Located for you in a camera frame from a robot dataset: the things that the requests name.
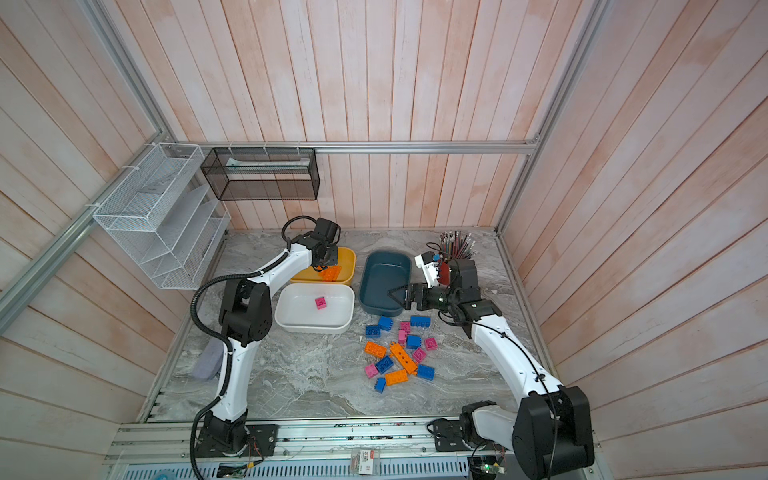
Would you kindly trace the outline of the long blue lego brick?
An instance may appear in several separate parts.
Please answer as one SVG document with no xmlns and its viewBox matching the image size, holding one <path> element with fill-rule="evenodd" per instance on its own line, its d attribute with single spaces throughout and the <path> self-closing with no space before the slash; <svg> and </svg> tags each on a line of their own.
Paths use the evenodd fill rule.
<svg viewBox="0 0 768 480">
<path fill-rule="evenodd" d="M 412 328 L 429 328 L 431 326 L 431 318 L 428 316 L 412 316 L 410 318 L 410 325 Z"/>
</svg>

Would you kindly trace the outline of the orange lego brick hollow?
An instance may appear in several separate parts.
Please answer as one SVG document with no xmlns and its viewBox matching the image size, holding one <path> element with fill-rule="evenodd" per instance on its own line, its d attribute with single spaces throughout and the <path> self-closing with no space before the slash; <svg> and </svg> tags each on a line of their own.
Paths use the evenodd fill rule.
<svg viewBox="0 0 768 480">
<path fill-rule="evenodd" d="M 372 341 L 365 344 L 364 352 L 378 360 L 387 356 L 387 348 Z"/>
</svg>

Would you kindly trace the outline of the white plastic bin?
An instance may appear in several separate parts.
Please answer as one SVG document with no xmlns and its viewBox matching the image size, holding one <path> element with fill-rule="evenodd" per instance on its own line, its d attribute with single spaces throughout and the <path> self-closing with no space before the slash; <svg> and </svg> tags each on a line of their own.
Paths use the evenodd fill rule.
<svg viewBox="0 0 768 480">
<path fill-rule="evenodd" d="M 316 308 L 315 299 L 324 297 L 327 307 Z M 292 333 L 344 333 L 354 312 L 355 293 L 347 285 L 334 283 L 295 283 L 285 287 L 274 313 L 278 326 Z"/>
</svg>

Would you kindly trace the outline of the light pink lego brick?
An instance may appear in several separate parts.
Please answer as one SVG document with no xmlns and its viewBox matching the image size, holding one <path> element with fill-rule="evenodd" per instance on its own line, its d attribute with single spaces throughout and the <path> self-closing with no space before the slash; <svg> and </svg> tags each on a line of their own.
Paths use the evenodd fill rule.
<svg viewBox="0 0 768 480">
<path fill-rule="evenodd" d="M 375 364 L 367 365 L 364 368 L 364 372 L 365 372 L 365 374 L 366 374 L 368 379 L 372 379 L 372 378 L 376 377 L 379 374 L 379 371 L 378 371 L 377 366 Z"/>
</svg>

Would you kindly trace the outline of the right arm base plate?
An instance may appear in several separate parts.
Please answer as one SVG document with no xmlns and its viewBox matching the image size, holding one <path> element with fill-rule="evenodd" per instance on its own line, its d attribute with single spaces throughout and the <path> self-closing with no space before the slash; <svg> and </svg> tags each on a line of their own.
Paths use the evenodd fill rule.
<svg viewBox="0 0 768 480">
<path fill-rule="evenodd" d="M 461 419 L 438 418 L 429 422 L 426 429 L 433 437 L 437 452 L 460 452 L 473 450 L 478 445 L 467 432 L 467 426 Z"/>
</svg>

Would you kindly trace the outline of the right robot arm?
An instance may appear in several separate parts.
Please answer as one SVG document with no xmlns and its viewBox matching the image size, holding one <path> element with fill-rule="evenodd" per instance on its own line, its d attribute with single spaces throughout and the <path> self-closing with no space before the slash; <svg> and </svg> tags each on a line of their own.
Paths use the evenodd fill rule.
<svg viewBox="0 0 768 480">
<path fill-rule="evenodd" d="M 439 281 L 442 260 L 416 256 L 424 282 L 391 289 L 403 309 L 435 310 L 461 328 L 491 359 L 518 405 L 509 412 L 492 401 L 466 405 L 458 419 L 438 419 L 430 429 L 439 451 L 460 445 L 479 450 L 501 446 L 511 451 L 530 479 L 590 467 L 595 461 L 589 400 L 578 387 L 566 387 L 520 343 L 501 309 L 483 297 L 471 259 L 450 263 L 447 284 Z"/>
</svg>

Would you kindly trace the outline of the blue lego brick upright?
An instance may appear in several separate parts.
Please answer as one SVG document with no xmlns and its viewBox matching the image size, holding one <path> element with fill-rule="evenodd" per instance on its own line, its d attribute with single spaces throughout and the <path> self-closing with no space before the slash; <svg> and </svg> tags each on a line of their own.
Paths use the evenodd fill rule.
<svg viewBox="0 0 768 480">
<path fill-rule="evenodd" d="M 378 326 L 383 331 L 391 331 L 393 329 L 393 319 L 381 316 L 378 321 Z"/>
</svg>

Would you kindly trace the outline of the black mesh wall basket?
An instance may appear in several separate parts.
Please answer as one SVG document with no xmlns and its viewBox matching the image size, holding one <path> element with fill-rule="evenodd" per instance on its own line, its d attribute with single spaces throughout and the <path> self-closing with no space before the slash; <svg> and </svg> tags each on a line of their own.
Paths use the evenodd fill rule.
<svg viewBox="0 0 768 480">
<path fill-rule="evenodd" d="M 313 201 L 321 184 L 315 151 L 301 147 L 215 147 L 201 171 L 223 201 Z"/>
</svg>

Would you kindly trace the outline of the orange lego brick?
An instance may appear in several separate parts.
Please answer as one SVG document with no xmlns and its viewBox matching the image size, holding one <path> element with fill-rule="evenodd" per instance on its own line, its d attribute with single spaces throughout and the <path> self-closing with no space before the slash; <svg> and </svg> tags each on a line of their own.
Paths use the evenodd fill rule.
<svg viewBox="0 0 768 480">
<path fill-rule="evenodd" d="M 324 282 L 335 282 L 341 274 L 342 268 L 338 265 L 329 266 L 319 272 L 320 278 Z"/>
<path fill-rule="evenodd" d="M 406 370 L 399 370 L 387 373 L 384 376 L 387 386 L 393 386 L 408 381 L 408 372 Z"/>
</svg>

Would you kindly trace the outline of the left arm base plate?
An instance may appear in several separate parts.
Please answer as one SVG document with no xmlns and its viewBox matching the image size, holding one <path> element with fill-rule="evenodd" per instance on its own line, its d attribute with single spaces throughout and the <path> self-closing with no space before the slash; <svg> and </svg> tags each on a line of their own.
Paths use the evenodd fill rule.
<svg viewBox="0 0 768 480">
<path fill-rule="evenodd" d="M 266 458 L 274 455 L 277 424 L 221 424 L 203 426 L 194 449 L 197 458 Z"/>
</svg>

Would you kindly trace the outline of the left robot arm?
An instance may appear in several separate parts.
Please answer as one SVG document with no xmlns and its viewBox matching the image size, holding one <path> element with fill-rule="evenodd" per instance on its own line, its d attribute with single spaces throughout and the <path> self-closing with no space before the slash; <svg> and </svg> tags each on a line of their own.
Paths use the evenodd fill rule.
<svg viewBox="0 0 768 480">
<path fill-rule="evenodd" d="M 190 316 L 195 326 L 223 346 L 222 365 L 214 399 L 195 415 L 191 453 L 210 444 L 225 456 L 239 456 L 247 449 L 247 388 L 255 354 L 273 324 L 272 297 L 300 271 L 331 266 L 337 251 L 340 227 L 326 218 L 299 215 L 281 230 L 284 249 L 253 272 L 215 277 L 194 293 Z M 199 317 L 198 303 L 212 286 L 224 285 L 218 331 Z"/>
</svg>

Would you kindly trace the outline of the red pencil cup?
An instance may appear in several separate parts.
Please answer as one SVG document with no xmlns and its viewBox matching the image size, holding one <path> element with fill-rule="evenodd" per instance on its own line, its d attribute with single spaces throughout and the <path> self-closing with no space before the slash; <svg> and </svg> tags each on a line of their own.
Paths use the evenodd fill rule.
<svg viewBox="0 0 768 480">
<path fill-rule="evenodd" d="M 451 282 L 451 269 L 447 262 L 441 261 L 438 266 L 438 282 L 440 285 L 447 286 Z"/>
</svg>

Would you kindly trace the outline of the bundle of coloured pencils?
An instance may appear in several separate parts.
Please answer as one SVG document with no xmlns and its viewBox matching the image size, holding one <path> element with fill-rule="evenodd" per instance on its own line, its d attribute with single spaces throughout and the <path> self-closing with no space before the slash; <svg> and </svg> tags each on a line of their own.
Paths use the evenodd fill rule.
<svg viewBox="0 0 768 480">
<path fill-rule="evenodd" d="M 470 232 L 446 231 L 440 234 L 438 245 L 444 259 L 471 259 L 474 255 L 475 239 Z"/>
</svg>

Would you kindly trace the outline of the teal plastic bin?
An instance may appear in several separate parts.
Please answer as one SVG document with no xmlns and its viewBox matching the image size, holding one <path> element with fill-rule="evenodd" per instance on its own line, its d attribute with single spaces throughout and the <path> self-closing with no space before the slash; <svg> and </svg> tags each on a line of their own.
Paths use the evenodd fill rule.
<svg viewBox="0 0 768 480">
<path fill-rule="evenodd" d="M 363 310 L 372 315 L 397 317 L 404 309 L 388 296 L 388 291 L 407 285 L 411 278 L 411 259 L 397 251 L 377 250 L 367 257 L 359 288 Z"/>
</svg>

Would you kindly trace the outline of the yellow plastic bin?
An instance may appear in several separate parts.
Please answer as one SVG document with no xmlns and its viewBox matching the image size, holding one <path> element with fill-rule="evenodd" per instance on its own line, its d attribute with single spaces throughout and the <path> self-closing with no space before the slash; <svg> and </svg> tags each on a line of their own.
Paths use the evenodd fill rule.
<svg viewBox="0 0 768 480">
<path fill-rule="evenodd" d="M 295 275 L 292 283 L 334 283 L 350 285 L 355 273 L 356 254 L 353 250 L 340 247 L 338 249 L 338 261 L 334 266 L 325 270 L 316 271 L 308 267 Z"/>
</svg>

